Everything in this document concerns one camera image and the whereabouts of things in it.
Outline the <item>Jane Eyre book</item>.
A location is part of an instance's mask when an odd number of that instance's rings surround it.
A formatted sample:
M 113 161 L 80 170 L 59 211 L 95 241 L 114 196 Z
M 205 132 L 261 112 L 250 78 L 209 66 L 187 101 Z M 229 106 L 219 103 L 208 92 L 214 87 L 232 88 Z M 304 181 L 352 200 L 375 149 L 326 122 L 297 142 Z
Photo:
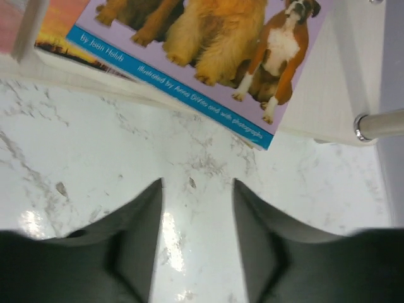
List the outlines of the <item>Jane Eyre book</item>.
M 87 4 L 88 1 L 81 0 L 48 1 L 35 39 L 35 52 L 44 63 L 52 67 L 107 85 L 124 86 L 135 82 L 66 40 Z

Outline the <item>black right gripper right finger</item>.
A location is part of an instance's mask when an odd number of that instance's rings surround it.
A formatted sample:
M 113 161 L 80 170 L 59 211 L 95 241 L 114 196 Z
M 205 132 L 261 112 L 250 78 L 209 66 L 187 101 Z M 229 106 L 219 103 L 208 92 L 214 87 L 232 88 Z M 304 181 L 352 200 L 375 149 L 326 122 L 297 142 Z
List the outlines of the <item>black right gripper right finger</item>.
M 325 232 L 240 180 L 232 203 L 249 302 L 403 301 L 403 229 Z

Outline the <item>Why Do Dogs Bark book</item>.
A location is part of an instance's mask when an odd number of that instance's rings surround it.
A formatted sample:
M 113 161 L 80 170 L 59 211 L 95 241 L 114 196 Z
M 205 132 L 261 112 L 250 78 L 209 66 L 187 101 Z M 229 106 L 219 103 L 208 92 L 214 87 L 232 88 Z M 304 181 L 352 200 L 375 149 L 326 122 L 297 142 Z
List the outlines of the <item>Why Do Dogs Bark book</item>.
M 66 38 L 268 149 L 331 1 L 89 1 Z

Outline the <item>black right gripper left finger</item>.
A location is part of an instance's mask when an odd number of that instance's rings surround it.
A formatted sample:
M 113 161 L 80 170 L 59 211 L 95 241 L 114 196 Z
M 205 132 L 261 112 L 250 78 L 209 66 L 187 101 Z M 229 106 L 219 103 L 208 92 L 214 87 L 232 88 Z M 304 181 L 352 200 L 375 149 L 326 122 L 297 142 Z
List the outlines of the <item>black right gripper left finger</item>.
M 1 231 L 2 302 L 148 302 L 163 182 L 65 237 Z

